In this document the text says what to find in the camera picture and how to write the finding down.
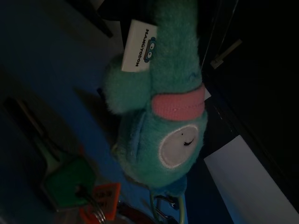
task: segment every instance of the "fuzzy teal fabric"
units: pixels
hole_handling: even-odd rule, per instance
[[[165,120],[152,112],[151,99],[161,93],[189,92],[201,85],[197,11],[197,0],[156,0],[151,12],[158,26],[157,42],[149,70],[122,72],[121,58],[116,58],[105,79],[108,107],[122,115],[115,156],[124,172],[151,189],[165,189],[172,195],[185,190],[186,181],[179,180],[202,148],[207,113],[189,121]],[[190,124],[199,128],[195,151],[178,167],[166,168],[158,156],[161,141]]]

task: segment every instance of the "hangyodon plush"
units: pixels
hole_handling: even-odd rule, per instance
[[[121,56],[107,69],[107,105],[122,117],[113,153],[135,181],[179,196],[203,146],[207,123],[197,0],[155,0],[150,14],[157,38],[149,69],[124,72]]]

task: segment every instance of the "pink mouth band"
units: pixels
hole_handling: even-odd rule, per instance
[[[159,94],[152,99],[155,115],[167,120],[192,120],[200,117],[205,109],[205,88],[182,94]]]

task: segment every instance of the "plush keychain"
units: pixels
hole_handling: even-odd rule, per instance
[[[112,61],[104,93],[122,116],[114,154],[124,172],[156,193],[180,196],[203,145],[207,123],[199,69],[197,0],[156,0],[149,69],[121,71]]]

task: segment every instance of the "pink lips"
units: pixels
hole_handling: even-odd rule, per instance
[[[200,117],[205,109],[205,88],[181,94],[159,94],[152,99],[154,114],[167,120],[192,120]]]

